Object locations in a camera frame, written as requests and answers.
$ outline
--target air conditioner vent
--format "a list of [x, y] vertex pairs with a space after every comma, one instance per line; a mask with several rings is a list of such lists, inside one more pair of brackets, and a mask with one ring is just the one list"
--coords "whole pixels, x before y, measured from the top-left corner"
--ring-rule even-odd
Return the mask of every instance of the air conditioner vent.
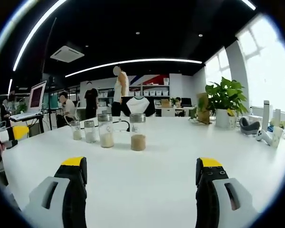
[[63, 46], [59, 50], [57, 50], [54, 54], [51, 55], [52, 59], [56, 59], [65, 63], [70, 63], [76, 59], [85, 56], [79, 51], [72, 49], [68, 46]]

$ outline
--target silver lid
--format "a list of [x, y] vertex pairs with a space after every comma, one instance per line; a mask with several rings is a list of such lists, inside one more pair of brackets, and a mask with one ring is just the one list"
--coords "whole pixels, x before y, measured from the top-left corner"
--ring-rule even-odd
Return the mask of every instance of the silver lid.
[[97, 119], [100, 122], [109, 122], [112, 121], [112, 114], [98, 114]]
[[130, 114], [131, 123], [144, 123], [146, 122], [146, 114]]
[[86, 127], [94, 127], [94, 121], [93, 120], [86, 120], [85, 121], [85, 128]]
[[71, 125], [72, 126], [80, 126], [80, 121], [79, 120], [72, 120]]

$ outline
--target led light strip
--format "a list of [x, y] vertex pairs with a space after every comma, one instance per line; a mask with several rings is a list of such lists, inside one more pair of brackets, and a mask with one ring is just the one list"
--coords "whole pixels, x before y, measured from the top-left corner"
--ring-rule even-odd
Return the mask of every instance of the led light strip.
[[57, 1], [41, 18], [40, 20], [37, 22], [37, 24], [34, 26], [34, 28], [31, 30], [31, 32], [29, 33], [27, 39], [25, 40], [24, 44], [22, 45], [22, 48], [18, 54], [18, 57], [16, 59], [13, 71], [15, 71], [17, 69], [17, 66], [19, 64], [19, 61], [21, 60], [21, 57], [27, 47], [27, 45], [29, 44], [29, 42], [31, 41], [31, 39], [33, 38], [33, 36], [35, 35], [35, 33], [37, 32], [37, 30], [40, 28], [40, 26], [43, 24], [43, 22], [45, 22], [45, 20], [55, 11], [57, 10], [57, 8], [59, 6], [61, 6], [63, 3], [65, 3], [67, 0], [59, 0]]
[[75, 73], [71, 73], [69, 75], [66, 75], [65, 77], [70, 77], [72, 75], [80, 74], [85, 71], [89, 70], [94, 70], [97, 68], [102, 68], [102, 67], [108, 67], [108, 66], [113, 66], [113, 65], [118, 65], [118, 64], [123, 64], [123, 63], [137, 63], [137, 62], [155, 62], [155, 61], [170, 61], [170, 62], [184, 62], [184, 63], [196, 63], [196, 64], [202, 64], [201, 61], [195, 61], [195, 60], [188, 60], [188, 59], [177, 59], [177, 58], [145, 58], [145, 59], [134, 59], [134, 60], [127, 60], [127, 61], [121, 61], [121, 62], [114, 62], [114, 63], [108, 63], [108, 64], [103, 64], [99, 66], [94, 66], [91, 68], [87, 68], [84, 70], [77, 71]]
[[256, 7], [248, 0], [241, 0], [243, 3], [245, 3], [246, 5], [248, 5], [252, 10], [255, 10]]
[[8, 96], [10, 95], [10, 88], [11, 88], [11, 84], [12, 84], [12, 82], [13, 82], [13, 79], [11, 79], [11, 80], [9, 81], [9, 91], [8, 91]]
[[19, 21], [21, 21], [24, 15], [27, 14], [27, 12], [29, 12], [37, 2], [38, 0], [27, 0], [24, 4], [19, 6], [15, 13], [10, 17], [9, 21], [5, 24], [0, 33], [0, 52]]

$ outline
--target keyboard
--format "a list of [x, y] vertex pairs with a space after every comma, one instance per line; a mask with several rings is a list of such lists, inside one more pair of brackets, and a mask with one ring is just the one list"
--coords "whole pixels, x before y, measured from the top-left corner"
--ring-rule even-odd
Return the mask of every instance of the keyboard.
[[30, 118], [35, 115], [41, 115], [42, 113], [22, 113], [22, 114], [17, 114], [17, 115], [12, 115], [10, 118], [11, 120], [19, 121], [25, 118]]

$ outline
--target white shirt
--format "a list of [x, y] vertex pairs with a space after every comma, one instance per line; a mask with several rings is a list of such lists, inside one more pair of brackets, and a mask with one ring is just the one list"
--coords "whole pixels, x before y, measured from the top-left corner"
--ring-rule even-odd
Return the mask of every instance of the white shirt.
[[142, 97], [140, 99], [133, 97], [127, 102], [127, 106], [129, 107], [129, 110], [132, 114], [144, 113], [149, 104], [149, 100], [145, 97]]
[[70, 99], [66, 100], [65, 112], [68, 113], [68, 115], [75, 115], [75, 105]]
[[[129, 78], [124, 71], [122, 71], [122, 74], [125, 77], [125, 95], [124, 96], [129, 96]], [[122, 98], [122, 84], [120, 84], [118, 77], [117, 77], [117, 81], [116, 81], [115, 86], [114, 86], [114, 90], [115, 90], [114, 102], [120, 103], [120, 100]]]

